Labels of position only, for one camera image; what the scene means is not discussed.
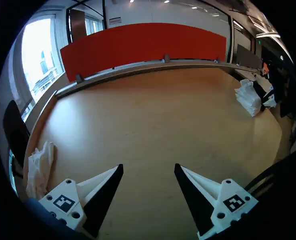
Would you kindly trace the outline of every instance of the orange object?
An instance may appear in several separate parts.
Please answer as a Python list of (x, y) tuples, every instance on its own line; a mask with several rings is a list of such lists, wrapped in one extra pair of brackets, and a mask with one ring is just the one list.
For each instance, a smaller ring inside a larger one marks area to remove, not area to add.
[(264, 70), (265, 70), (265, 74), (269, 73), (268, 66), (265, 62), (264, 62)]
[(60, 50), (70, 82), (76, 75), (142, 61), (170, 58), (224, 61), (226, 38), (200, 28), (170, 23), (140, 23), (109, 28)]

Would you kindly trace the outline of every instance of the desk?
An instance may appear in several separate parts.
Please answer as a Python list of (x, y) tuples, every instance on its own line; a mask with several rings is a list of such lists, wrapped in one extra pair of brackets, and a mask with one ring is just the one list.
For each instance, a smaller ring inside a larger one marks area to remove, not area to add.
[(269, 110), (252, 118), (236, 100), (239, 87), (220, 69), (177, 69), (58, 100), (37, 144), (56, 145), (49, 190), (65, 178), (81, 182), (123, 163), (100, 238), (196, 239), (175, 163), (245, 186), (273, 163), (279, 147), (275, 118)]

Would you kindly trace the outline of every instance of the ceiling light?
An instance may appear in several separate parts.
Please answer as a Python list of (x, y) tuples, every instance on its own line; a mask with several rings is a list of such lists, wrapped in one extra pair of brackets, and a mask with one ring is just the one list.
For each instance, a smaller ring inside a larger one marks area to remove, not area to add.
[(280, 35), (277, 32), (264, 32), (256, 35), (256, 38), (264, 38), (264, 37), (280, 38)]
[(244, 29), (239, 23), (237, 23), (235, 20), (234, 20), (234, 24), (236, 24), (238, 27), (240, 27), (241, 29)]

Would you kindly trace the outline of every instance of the chair backrest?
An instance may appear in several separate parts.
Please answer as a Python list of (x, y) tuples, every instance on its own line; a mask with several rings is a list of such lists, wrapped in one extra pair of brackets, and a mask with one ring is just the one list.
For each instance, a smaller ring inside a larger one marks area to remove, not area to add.
[(9, 147), (20, 166), (23, 167), (30, 133), (21, 119), (18, 106), (14, 100), (11, 100), (6, 108), (3, 126)]

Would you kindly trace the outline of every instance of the white plastic bag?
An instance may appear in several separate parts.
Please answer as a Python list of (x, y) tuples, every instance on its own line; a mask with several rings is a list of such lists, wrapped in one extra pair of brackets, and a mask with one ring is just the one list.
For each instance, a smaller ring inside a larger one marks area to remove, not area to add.
[(237, 101), (253, 117), (260, 111), (261, 99), (253, 87), (253, 82), (244, 79), (240, 81), (240, 84), (241, 87), (235, 89)]
[(46, 141), (41, 151), (37, 148), (28, 158), (26, 192), (30, 198), (40, 200), (46, 193), (51, 164), (54, 160), (54, 144)]
[(268, 108), (275, 108), (276, 105), (277, 105), (277, 103), (276, 103), (276, 101), (275, 101), (275, 95), (272, 94), (272, 95), (268, 98), (268, 100), (265, 101), (265, 102), (263, 103), (263, 105), (264, 105), (265, 107), (268, 107)]

